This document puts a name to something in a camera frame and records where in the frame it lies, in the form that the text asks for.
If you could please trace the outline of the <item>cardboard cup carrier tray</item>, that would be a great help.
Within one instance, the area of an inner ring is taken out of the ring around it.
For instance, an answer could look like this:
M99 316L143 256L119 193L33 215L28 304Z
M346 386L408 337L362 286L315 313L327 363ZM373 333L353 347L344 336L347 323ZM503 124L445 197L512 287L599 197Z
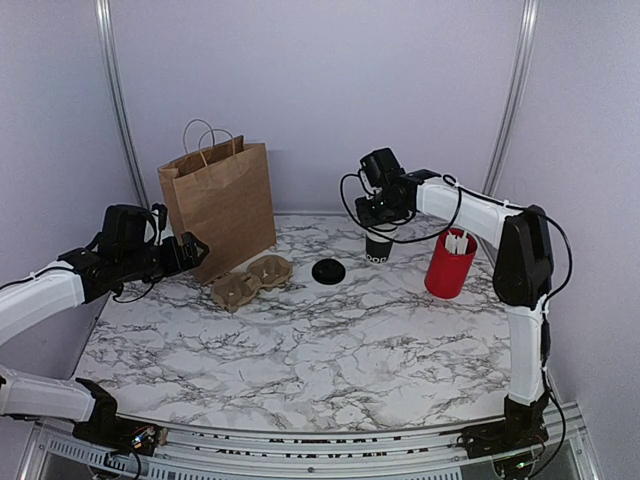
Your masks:
M253 301L261 290L285 285L293 275L293 265L278 255L266 255L251 262L244 272L232 272L217 279L211 288L212 300L229 313Z

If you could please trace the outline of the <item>aluminium frame post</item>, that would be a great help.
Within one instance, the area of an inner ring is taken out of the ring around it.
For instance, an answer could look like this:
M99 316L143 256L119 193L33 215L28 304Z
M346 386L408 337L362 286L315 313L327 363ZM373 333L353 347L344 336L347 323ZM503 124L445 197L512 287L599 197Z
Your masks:
M501 173L506 165L513 129L528 80L539 7L540 2L538 0L525 0L523 2L511 79L489 168L481 190L487 196L493 196L496 193Z
M114 110L116 128L124 153L126 168L129 173L137 203L141 207L149 208L151 203L145 186L143 174L140 169L125 104L125 95L118 64L110 2L108 0L96 0L95 10L106 68L106 79Z

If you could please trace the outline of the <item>brown paper bag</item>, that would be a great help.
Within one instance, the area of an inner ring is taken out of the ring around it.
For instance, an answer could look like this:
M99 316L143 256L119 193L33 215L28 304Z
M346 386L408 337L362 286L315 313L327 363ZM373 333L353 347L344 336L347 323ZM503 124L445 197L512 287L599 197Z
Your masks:
M208 126L228 137L201 146L158 168L173 232L192 233L209 254L191 269L206 285L276 243L266 145Z

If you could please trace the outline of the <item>stack of paper cups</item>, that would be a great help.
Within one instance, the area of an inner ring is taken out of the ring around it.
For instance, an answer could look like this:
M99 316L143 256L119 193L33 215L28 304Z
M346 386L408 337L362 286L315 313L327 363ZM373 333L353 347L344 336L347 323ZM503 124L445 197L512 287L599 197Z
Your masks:
M385 263L392 250L393 243L386 242L385 236L366 233L365 257L370 263Z

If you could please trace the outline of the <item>left aluminium frame post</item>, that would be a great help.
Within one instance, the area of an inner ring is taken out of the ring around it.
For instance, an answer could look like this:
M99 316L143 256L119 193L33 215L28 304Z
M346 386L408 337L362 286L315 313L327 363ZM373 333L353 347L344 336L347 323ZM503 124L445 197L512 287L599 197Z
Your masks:
M140 169L125 104L125 95L118 64L110 2L108 0L96 0L95 10L106 68L106 79L114 110L116 128L124 153L126 168L129 173L137 203L141 207L149 208L151 203L145 186L143 174Z

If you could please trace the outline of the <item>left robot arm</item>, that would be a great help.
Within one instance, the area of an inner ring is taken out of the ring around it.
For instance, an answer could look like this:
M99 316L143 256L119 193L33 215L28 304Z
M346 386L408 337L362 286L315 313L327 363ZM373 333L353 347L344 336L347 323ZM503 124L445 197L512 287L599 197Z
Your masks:
M154 287L160 281L200 266L208 246L190 232L165 234L168 210L111 205L103 226L85 247L60 255L45 268L1 288L1 340L63 311L111 294L120 299L130 282ZM161 429L122 418L115 398L96 382L56 380L1 369L1 413L26 420L40 417L73 423L74 437L123 454L150 456Z

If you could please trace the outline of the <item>white sugar packets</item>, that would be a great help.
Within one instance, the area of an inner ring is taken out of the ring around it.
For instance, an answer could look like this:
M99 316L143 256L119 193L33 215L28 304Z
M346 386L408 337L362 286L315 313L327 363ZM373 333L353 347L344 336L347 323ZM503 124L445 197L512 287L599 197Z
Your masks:
M466 255L468 248L469 238L466 231L462 231L460 234L450 230L445 237L445 249L452 255Z

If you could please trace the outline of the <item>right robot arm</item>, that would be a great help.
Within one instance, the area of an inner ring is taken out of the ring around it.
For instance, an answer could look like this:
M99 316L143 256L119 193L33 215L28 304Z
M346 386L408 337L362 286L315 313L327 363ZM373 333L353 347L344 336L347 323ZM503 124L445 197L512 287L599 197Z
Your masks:
M546 442L550 335L545 316L554 266L543 209L486 197L450 175L429 170L380 172L363 167L360 173L367 179L367 194L356 199L352 219L366 232L381 235L381 225L420 213L457 226L497 250L493 288L507 315L511 354L504 417L462 429L458 444L468 457L480 458Z

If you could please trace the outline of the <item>black plastic cup lid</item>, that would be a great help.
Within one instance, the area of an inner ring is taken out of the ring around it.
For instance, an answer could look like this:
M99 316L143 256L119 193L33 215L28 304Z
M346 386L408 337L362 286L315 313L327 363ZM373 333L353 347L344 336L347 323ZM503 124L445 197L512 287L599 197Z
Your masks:
M322 285L336 285L346 277L346 269L338 260L325 258L313 265L311 275L316 282Z

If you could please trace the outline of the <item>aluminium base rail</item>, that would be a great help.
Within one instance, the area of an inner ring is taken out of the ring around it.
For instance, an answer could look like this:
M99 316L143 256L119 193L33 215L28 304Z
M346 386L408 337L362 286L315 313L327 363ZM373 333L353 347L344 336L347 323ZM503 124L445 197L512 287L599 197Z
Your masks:
M579 407L549 407L541 434L493 447L488 418L405 430L286 433L161 425L145 449L78 439L61 421L32 429L19 479L599 479Z

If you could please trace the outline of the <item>red cylindrical holder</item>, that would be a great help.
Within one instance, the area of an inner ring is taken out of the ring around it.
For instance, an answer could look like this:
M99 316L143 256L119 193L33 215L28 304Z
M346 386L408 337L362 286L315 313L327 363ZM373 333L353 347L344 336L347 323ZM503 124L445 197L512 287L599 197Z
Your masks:
M478 248L476 239L466 231L469 238L467 254L452 255L448 253L444 243L450 230L457 234L466 231L460 228L450 228L438 237L425 277L427 291L441 299L453 299L461 293Z

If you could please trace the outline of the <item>right aluminium frame post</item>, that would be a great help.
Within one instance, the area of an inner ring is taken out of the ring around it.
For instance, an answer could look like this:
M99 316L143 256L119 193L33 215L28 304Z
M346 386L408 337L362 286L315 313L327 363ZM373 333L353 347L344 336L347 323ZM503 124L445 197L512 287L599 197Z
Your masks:
M528 80L539 7L540 2L538 0L525 0L523 2L511 79L489 168L481 190L487 196L493 196L496 193L501 173L506 165L513 129Z

